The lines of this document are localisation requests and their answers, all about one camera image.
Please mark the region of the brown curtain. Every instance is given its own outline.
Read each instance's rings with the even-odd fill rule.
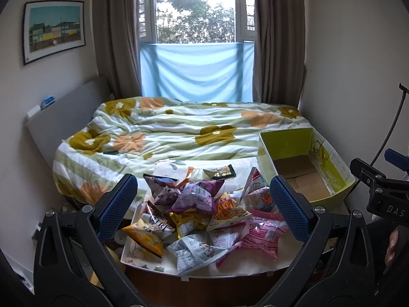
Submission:
[[[305,78],[304,0],[255,0],[253,100],[298,107]]]
[[[136,7],[138,0],[93,0],[98,73],[116,98],[141,96]]]

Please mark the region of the picture frame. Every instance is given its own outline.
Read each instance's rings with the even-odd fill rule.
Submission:
[[[44,0],[24,5],[24,65],[81,46],[85,46],[83,1]]]

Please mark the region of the floral duvet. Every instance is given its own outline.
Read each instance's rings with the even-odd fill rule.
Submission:
[[[143,173],[159,160],[221,160],[257,156],[258,134],[310,127],[294,107],[263,103],[194,103],[136,97],[102,104],[92,121],[58,148],[59,192],[95,204],[126,173],[147,190]]]

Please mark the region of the curtain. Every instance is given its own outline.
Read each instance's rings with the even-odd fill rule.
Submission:
[[[254,43],[141,44],[143,95],[181,101],[252,101]]]
[[[116,98],[140,96],[136,7],[138,0],[92,0],[98,73]]]
[[[253,100],[298,107],[305,78],[304,0],[255,0]]]

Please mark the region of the yellow-green box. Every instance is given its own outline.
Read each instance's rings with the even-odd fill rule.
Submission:
[[[314,128],[260,133],[257,162],[270,181],[281,174],[313,205],[339,206],[355,178],[334,148]]]

